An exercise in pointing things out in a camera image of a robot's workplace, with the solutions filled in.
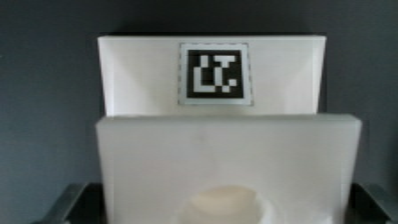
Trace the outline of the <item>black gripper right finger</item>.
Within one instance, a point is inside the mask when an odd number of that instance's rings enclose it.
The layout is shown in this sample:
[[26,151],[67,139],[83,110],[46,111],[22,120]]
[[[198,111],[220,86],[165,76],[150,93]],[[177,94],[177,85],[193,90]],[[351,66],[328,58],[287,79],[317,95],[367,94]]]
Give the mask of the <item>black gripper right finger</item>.
[[351,185],[348,224],[398,224],[398,201],[374,184]]

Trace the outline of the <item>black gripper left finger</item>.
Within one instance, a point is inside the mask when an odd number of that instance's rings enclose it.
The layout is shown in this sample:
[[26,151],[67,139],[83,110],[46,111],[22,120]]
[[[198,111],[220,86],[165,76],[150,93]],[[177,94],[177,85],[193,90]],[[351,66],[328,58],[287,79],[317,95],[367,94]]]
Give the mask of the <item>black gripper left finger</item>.
[[70,184],[44,217],[30,224],[106,224],[102,185]]

